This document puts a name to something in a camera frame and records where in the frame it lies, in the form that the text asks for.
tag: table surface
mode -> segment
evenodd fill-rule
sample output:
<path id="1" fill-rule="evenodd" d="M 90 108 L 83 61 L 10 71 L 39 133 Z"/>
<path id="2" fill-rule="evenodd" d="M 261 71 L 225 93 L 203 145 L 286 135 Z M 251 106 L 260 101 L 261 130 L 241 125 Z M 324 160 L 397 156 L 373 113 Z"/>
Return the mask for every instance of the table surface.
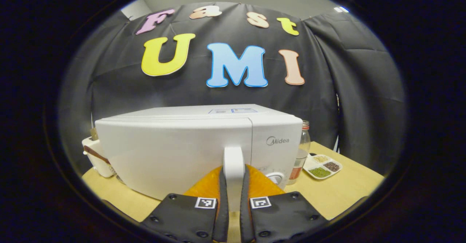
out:
<path id="1" fill-rule="evenodd" d="M 327 155 L 340 162 L 343 168 L 323 180 L 316 180 L 302 171 L 296 183 L 286 186 L 285 191 L 299 191 L 328 220 L 341 214 L 360 198 L 370 195 L 383 181 L 379 173 L 316 142 L 311 143 L 309 152 Z M 160 200 L 128 188 L 114 176 L 100 176 L 93 168 L 83 175 L 83 180 L 98 197 L 109 201 L 138 222 L 143 221 L 160 203 Z M 230 212 L 228 242 L 240 242 L 239 216 L 239 212 Z"/>

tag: peach letter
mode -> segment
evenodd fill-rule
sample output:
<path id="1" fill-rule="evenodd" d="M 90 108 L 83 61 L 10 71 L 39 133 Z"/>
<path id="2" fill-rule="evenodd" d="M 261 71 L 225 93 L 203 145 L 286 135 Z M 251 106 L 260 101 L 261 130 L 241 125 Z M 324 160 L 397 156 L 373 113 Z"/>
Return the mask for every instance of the peach letter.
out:
<path id="1" fill-rule="evenodd" d="M 263 16 L 263 14 L 258 14 L 256 12 L 248 12 L 246 13 L 248 16 L 248 22 L 251 25 L 255 25 L 261 28 L 268 28 L 268 22 L 266 21 L 267 18 Z"/>
<path id="2" fill-rule="evenodd" d="M 278 50 L 278 53 L 283 56 L 287 66 L 287 77 L 285 78 L 285 82 L 294 85 L 304 84 L 304 78 L 301 76 L 298 66 L 298 53 L 286 49 Z"/>
<path id="3" fill-rule="evenodd" d="M 205 16 L 218 16 L 221 13 L 222 12 L 220 12 L 220 8 L 218 6 L 205 6 L 193 10 L 193 14 L 190 14 L 189 18 L 198 19 Z"/>

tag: black curtain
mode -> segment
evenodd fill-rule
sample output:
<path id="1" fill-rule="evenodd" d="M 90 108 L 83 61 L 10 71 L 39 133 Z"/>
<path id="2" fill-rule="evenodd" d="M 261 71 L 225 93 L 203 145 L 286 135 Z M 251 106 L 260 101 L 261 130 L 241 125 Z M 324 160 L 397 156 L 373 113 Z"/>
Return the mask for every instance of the black curtain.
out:
<path id="1" fill-rule="evenodd" d="M 222 14 L 189 18 L 194 9 L 207 5 L 219 6 Z M 219 2 L 173 9 L 175 13 L 156 24 L 155 29 L 139 35 L 135 32 L 146 16 L 128 21 L 121 12 L 116 13 L 88 38 L 72 60 L 63 80 L 59 124 L 66 152 L 80 172 L 91 167 L 80 144 L 90 135 L 91 113 L 95 121 L 152 107 L 180 105 L 263 105 L 309 120 L 311 137 L 326 147 L 333 148 L 339 134 L 341 153 L 373 170 L 383 173 L 393 161 L 406 117 L 401 81 L 380 41 L 350 15 L 336 13 L 301 21 L 258 6 Z M 251 25 L 246 20 L 246 13 L 251 11 L 266 16 L 269 28 Z M 276 20 L 278 17 L 296 23 L 295 30 L 300 34 L 285 32 Z M 332 26 L 338 18 L 348 19 L 346 26 L 353 30 Z M 144 74 L 141 70 L 144 43 L 167 37 L 159 60 L 168 62 L 176 48 L 173 36 L 184 33 L 196 35 L 190 42 L 185 65 L 166 76 Z M 208 87 L 212 53 L 207 45 L 211 43 L 227 43 L 237 57 L 249 45 L 263 47 L 268 86 L 247 87 L 243 82 L 235 86 L 228 79 L 226 87 Z M 287 72 L 278 53 L 280 49 L 299 54 L 304 85 L 285 82 Z M 354 53 L 350 49 L 373 51 Z M 336 92 L 340 97 L 340 115 Z"/>
<path id="2" fill-rule="evenodd" d="M 400 73 L 380 40 L 354 16 L 306 19 L 339 97 L 340 153 L 385 174 L 398 158 L 407 123 Z"/>

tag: pink letter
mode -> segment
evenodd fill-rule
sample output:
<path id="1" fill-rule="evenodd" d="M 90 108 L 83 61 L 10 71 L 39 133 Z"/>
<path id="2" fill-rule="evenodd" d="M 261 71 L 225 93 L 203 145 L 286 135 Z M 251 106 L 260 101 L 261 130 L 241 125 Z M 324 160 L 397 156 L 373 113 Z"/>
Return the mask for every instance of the pink letter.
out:
<path id="1" fill-rule="evenodd" d="M 167 11 L 162 11 L 159 13 L 151 14 L 150 16 L 147 16 L 147 20 L 144 23 L 143 27 L 136 32 L 136 34 L 142 34 L 147 31 L 151 31 L 152 29 L 155 28 L 155 23 L 160 24 L 166 17 L 167 15 L 175 13 L 174 9 L 169 9 Z"/>
<path id="2" fill-rule="evenodd" d="M 287 66 L 287 77 L 285 78 L 285 82 L 294 85 L 304 84 L 304 78 L 301 76 L 298 66 L 298 53 L 286 49 L 278 50 L 278 53 L 283 56 Z"/>

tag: label on microwave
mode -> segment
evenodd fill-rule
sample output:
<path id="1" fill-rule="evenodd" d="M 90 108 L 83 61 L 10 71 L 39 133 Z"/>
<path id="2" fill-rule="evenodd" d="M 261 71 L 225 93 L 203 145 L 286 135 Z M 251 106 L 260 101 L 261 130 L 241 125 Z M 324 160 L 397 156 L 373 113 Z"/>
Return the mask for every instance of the label on microwave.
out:
<path id="1" fill-rule="evenodd" d="M 254 113 L 257 112 L 252 108 L 216 108 L 209 112 L 209 114 L 231 114 L 231 113 Z"/>
<path id="2" fill-rule="evenodd" d="M 257 112 L 252 108 L 232 108 L 232 113 L 252 113 Z"/>

